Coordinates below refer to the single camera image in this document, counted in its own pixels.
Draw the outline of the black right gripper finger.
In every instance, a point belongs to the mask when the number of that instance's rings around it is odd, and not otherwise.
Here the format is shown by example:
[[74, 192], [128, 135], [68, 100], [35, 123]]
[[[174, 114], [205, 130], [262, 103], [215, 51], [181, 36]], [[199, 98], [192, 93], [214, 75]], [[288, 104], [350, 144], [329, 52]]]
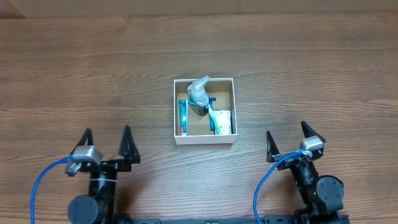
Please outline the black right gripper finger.
[[302, 121], [300, 124], [305, 138], [318, 136], [323, 143], [326, 143], [326, 139], [322, 137], [320, 134], [318, 134], [315, 130], [313, 130], [305, 121]]
[[270, 131], [266, 132], [266, 136], [267, 136], [267, 157], [266, 157], [266, 161], [268, 163], [274, 163], [280, 160], [280, 152], [277, 148], [277, 145], [271, 135]]

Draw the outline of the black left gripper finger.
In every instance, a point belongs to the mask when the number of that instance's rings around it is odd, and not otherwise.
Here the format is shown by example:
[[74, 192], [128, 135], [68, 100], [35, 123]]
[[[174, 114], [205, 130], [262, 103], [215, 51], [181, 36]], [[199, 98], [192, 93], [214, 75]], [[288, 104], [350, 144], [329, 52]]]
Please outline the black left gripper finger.
[[90, 128], [86, 128], [85, 132], [83, 133], [81, 139], [78, 141], [76, 146], [71, 151], [71, 155], [75, 152], [75, 149], [78, 146], [92, 146], [93, 145], [93, 135], [92, 130]]
[[128, 125], [124, 127], [119, 155], [130, 164], [139, 164], [141, 162], [141, 157], [132, 137], [131, 128]]

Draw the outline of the red green toothpaste tube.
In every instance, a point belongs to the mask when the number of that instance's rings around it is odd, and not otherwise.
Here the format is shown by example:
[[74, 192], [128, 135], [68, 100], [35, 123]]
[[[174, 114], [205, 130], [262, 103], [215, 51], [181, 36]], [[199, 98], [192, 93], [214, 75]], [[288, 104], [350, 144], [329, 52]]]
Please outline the red green toothpaste tube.
[[178, 105], [180, 110], [180, 135], [186, 136], [188, 133], [187, 131], [188, 100], [179, 100]]

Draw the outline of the green white soap packet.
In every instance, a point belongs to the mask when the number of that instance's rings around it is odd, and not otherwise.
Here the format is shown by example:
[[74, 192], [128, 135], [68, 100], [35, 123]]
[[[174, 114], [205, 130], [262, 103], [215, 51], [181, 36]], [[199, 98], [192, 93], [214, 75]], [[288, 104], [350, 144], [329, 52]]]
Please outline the green white soap packet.
[[231, 125], [231, 112], [230, 110], [218, 110], [214, 111], [216, 119], [215, 133], [216, 135], [228, 135], [232, 134]]

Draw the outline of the green white toothbrush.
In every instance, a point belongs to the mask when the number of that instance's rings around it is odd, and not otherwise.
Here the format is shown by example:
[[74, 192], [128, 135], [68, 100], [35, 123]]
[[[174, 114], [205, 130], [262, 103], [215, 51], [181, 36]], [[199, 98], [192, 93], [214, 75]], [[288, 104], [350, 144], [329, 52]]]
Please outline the green white toothbrush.
[[214, 121], [214, 123], [215, 123], [215, 134], [219, 134], [220, 133], [220, 129], [219, 129], [219, 126], [218, 126], [218, 123], [217, 123], [217, 119], [216, 119], [216, 115], [215, 115], [215, 113], [214, 113], [214, 111], [212, 111], [212, 117], [213, 117], [213, 121]]

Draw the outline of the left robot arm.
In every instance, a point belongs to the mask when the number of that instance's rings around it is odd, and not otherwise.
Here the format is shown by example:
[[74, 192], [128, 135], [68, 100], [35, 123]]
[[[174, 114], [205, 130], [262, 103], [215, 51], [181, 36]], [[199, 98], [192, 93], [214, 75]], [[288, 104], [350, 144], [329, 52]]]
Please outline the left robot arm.
[[104, 161], [95, 148], [91, 129], [86, 129], [65, 168], [70, 177], [77, 172], [90, 175], [88, 193], [75, 197], [68, 206], [71, 223], [132, 223], [130, 215], [115, 212], [117, 174], [130, 172], [133, 164], [141, 162], [129, 126], [124, 127], [118, 154], [120, 159]]

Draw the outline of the clear pump sanitizer bottle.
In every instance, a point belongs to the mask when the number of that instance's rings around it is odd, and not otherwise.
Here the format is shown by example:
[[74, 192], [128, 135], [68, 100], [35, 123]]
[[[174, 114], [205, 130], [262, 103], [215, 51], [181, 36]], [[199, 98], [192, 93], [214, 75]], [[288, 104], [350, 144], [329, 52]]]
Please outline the clear pump sanitizer bottle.
[[193, 111], [199, 116], [205, 116], [208, 112], [209, 97], [205, 90], [205, 85], [209, 79], [209, 76], [196, 79], [187, 88], [188, 102]]

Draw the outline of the blue disposable razor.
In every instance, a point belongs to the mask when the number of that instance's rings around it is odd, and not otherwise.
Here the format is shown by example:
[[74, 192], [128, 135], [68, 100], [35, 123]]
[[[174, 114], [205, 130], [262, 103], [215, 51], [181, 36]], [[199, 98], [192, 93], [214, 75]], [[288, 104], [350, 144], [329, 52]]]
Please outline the blue disposable razor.
[[209, 98], [208, 112], [209, 112], [209, 115], [210, 115], [210, 129], [212, 131], [215, 131], [215, 123], [214, 123], [213, 117], [212, 117], [213, 102], [214, 101], [216, 101], [216, 98]]

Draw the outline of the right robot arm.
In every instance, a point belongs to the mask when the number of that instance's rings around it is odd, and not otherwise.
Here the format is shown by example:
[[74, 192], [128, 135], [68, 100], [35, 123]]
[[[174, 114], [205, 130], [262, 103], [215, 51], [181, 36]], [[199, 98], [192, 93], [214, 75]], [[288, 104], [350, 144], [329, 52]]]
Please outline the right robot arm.
[[[332, 175], [320, 175], [315, 168], [314, 161], [323, 156], [326, 139], [305, 121], [301, 122], [301, 127], [304, 138], [299, 148], [286, 155], [279, 152], [271, 132], [266, 132], [266, 161], [273, 163], [273, 166], [256, 188], [253, 200], [255, 218], [259, 223], [348, 224], [349, 216], [340, 214], [343, 209], [343, 182]], [[260, 218], [257, 212], [259, 190], [275, 169], [291, 171], [305, 207], [294, 211], [292, 215], [266, 215]]]

